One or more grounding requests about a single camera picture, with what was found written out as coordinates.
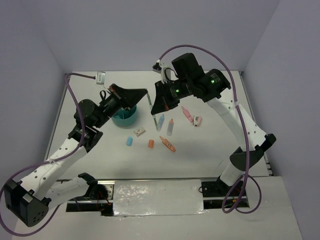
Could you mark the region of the blue highlighter marker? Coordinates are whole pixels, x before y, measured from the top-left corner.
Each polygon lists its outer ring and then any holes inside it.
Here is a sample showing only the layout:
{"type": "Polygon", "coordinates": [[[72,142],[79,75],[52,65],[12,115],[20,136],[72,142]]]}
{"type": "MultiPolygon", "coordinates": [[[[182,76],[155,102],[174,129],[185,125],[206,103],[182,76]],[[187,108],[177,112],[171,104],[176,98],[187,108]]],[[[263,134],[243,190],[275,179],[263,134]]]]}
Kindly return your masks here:
{"type": "Polygon", "coordinates": [[[164,120],[165,120],[165,116],[162,114],[162,115],[159,117],[158,123],[157,123],[157,131],[158,131],[158,132],[162,129],[164,120]]]}

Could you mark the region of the orange highlighter marker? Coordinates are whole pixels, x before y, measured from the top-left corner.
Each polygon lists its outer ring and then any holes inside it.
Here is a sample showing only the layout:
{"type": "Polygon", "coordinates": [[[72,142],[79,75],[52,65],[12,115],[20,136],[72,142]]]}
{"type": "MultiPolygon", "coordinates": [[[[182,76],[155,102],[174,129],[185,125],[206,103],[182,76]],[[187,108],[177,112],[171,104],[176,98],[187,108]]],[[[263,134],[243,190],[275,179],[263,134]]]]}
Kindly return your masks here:
{"type": "Polygon", "coordinates": [[[173,127],[174,127],[174,120],[171,118],[169,123],[168,123],[168,127],[167,127],[167,132],[166,132],[167,136],[171,136],[172,135],[173,127]]]}

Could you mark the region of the blue marker cap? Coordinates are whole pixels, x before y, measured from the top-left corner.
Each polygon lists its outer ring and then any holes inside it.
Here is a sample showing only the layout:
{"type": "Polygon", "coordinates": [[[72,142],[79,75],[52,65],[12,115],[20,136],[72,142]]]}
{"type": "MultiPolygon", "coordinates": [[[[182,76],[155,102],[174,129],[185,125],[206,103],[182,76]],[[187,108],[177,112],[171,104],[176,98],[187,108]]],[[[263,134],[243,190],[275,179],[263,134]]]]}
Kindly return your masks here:
{"type": "Polygon", "coordinates": [[[126,140],[126,145],[130,147],[132,146],[132,144],[133,144],[133,138],[129,136],[126,140]]]}

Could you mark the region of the orange marker cap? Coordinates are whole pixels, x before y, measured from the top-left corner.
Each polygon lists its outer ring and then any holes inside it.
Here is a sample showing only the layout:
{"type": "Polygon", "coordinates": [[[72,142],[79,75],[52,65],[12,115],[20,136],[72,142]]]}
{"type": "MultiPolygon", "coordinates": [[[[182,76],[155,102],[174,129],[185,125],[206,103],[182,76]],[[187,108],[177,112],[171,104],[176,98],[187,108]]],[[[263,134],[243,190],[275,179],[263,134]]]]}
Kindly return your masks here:
{"type": "Polygon", "coordinates": [[[154,147],[154,144],[155,144],[155,142],[154,142],[154,140],[153,139],[150,139],[149,141],[148,141],[148,147],[149,148],[153,148],[154,147]]]}

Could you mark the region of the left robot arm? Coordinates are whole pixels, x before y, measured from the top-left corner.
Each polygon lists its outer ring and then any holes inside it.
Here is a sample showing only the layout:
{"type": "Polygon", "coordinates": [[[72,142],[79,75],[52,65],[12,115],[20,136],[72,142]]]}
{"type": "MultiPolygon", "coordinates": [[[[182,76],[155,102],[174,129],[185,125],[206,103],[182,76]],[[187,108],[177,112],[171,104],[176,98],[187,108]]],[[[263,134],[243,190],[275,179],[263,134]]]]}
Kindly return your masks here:
{"type": "Polygon", "coordinates": [[[27,227],[34,227],[54,207],[77,197],[95,198],[98,181],[88,173],[61,185],[56,181],[97,145],[103,136],[99,128],[120,109],[131,110],[147,93],[145,88],[125,89],[112,84],[100,92],[99,104],[81,100],[74,114],[76,125],[62,145],[29,175],[4,185],[6,207],[27,227]]]}

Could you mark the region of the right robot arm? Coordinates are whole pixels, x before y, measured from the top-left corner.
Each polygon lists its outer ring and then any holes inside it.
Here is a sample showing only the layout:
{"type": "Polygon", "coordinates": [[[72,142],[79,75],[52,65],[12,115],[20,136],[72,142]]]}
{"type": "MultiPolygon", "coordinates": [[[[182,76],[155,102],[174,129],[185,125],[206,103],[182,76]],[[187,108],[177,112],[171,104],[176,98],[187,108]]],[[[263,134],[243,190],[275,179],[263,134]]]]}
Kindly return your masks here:
{"type": "Polygon", "coordinates": [[[202,100],[215,110],[239,144],[218,178],[218,192],[228,196],[234,191],[236,180],[244,174],[246,160],[249,160],[250,167],[254,166],[276,142],[276,137],[263,131],[243,106],[235,101],[234,89],[220,70],[204,72],[193,53],[185,53],[171,63],[177,79],[155,83],[156,96],[151,114],[172,110],[182,98],[188,96],[202,100]]]}

